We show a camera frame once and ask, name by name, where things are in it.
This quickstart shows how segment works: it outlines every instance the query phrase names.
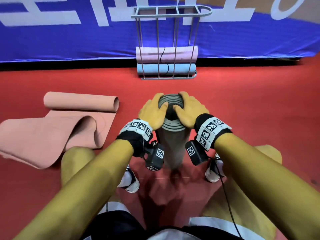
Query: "black device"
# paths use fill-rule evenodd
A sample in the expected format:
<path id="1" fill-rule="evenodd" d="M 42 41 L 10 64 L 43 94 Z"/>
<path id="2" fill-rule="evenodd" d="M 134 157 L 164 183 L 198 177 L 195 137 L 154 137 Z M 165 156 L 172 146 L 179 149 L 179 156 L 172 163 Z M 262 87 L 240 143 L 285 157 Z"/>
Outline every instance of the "black device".
<path id="1" fill-rule="evenodd" d="M 162 168 L 163 157 L 165 155 L 165 148 L 159 144 L 156 140 L 150 143 L 144 144 L 144 150 L 142 158 L 146 162 L 146 168 L 151 171 L 158 171 Z"/>
<path id="2" fill-rule="evenodd" d="M 188 141 L 185 145 L 186 151 L 191 159 L 193 165 L 197 166 L 203 162 L 209 160 L 208 155 L 206 154 L 203 146 L 195 140 Z"/>

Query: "black cable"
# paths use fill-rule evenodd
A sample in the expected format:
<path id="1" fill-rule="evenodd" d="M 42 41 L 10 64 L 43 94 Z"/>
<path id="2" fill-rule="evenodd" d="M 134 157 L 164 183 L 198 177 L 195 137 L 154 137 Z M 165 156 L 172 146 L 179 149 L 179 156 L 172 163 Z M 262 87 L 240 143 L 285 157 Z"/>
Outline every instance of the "black cable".
<path id="1" fill-rule="evenodd" d="M 162 58 L 162 55 L 163 55 L 163 53 L 165 52 L 165 50 L 166 50 L 166 47 L 164 47 L 163 52 L 162 52 L 162 54 L 161 54 L 161 56 L 160 56 L 160 63 L 162 63 L 162 62 L 161 62 L 161 58 Z M 168 72 L 169 72 L 169 64 L 167 63 L 167 65 L 168 65 L 168 70 L 167 70 L 167 72 L 166 72 L 165 75 L 167 75 Z"/>
<path id="2" fill-rule="evenodd" d="M 220 177 L 220 180 L 221 180 L 221 183 L 222 183 L 222 188 L 223 188 L 223 191 L 224 191 L 224 195 L 226 196 L 226 202 L 227 202 L 227 204 L 228 204 L 228 208 L 229 208 L 229 211 L 230 211 L 230 215 L 231 215 L 232 222 L 233 222 L 233 224 L 234 224 L 235 229 L 237 230 L 237 232 L 238 232 L 238 234 L 239 234 L 239 237 L 240 237 L 241 239 L 243 239 L 242 236 L 241 236 L 241 234 L 240 234 L 240 232 L 239 232 L 239 230 L 238 230 L 238 228 L 237 228 L 237 225 L 236 225 L 236 223 L 235 223 L 235 220 L 234 220 L 234 218 L 233 218 L 233 214 L 232 214 L 232 211 L 231 211 L 231 207 L 230 207 L 230 203 L 229 203 L 228 196 L 227 196 L 227 193 L 226 193 L 226 189 L 225 189 L 225 187 L 224 187 L 224 182 L 223 182 L 223 180 L 222 180 L 222 177 L 221 177 L 221 174 L 220 174 L 218 165 L 217 165 L 217 163 L 216 163 L 216 160 L 213 159 L 212 157 L 209 157 L 209 158 L 211 158 L 211 160 L 212 160 L 212 161 L 214 162 L 214 164 L 216 165 L 216 168 L 217 168 L 217 170 L 218 170 L 218 174 L 219 174 L 219 177 Z"/>

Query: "shoe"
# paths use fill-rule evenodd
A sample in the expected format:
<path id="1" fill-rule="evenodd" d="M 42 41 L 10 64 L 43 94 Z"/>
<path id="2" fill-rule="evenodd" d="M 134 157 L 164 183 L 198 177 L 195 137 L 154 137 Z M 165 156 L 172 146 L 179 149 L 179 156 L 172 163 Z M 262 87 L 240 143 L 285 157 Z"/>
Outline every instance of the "shoe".
<path id="1" fill-rule="evenodd" d="M 223 162 L 220 159 L 218 153 L 216 153 L 214 156 L 214 159 L 212 159 L 210 162 L 209 168 L 205 172 L 206 179 L 211 183 L 216 183 L 220 179 L 220 176 L 217 172 L 216 163 L 214 163 L 214 161 L 220 165 L 223 165 Z"/>
<path id="2" fill-rule="evenodd" d="M 131 168 L 129 167 L 129 165 L 127 166 L 126 172 L 127 171 L 131 174 L 131 184 L 129 186 L 127 186 L 127 187 L 122 187 L 122 188 L 124 188 L 129 193 L 133 194 L 133 193 L 138 191 L 138 189 L 140 187 L 140 183 L 139 183 L 139 180 L 134 175 L 134 173 L 131 170 Z"/>

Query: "forearm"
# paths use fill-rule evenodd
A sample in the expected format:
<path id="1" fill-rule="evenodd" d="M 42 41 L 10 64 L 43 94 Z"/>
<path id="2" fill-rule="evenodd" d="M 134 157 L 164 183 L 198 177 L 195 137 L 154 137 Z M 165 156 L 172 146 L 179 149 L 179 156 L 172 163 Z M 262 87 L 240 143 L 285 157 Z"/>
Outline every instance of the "forearm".
<path id="1" fill-rule="evenodd" d="M 75 174 L 15 239 L 78 239 L 116 190 L 133 152 L 128 141 L 113 142 Z"/>
<path id="2" fill-rule="evenodd" d="M 231 133 L 214 148 L 249 199 L 289 239 L 318 239 L 320 194 L 310 185 Z"/>

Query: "unrolled pink yoga mat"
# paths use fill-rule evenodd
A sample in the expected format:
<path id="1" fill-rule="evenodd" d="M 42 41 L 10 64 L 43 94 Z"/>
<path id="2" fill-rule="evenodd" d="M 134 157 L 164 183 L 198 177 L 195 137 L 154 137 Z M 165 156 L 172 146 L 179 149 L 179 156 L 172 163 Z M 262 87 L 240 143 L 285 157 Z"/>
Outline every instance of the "unrolled pink yoga mat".
<path id="1" fill-rule="evenodd" d="M 74 146 L 101 148 L 119 107 L 115 96 L 48 92 L 44 118 L 0 124 L 0 154 L 38 169 L 50 167 Z"/>

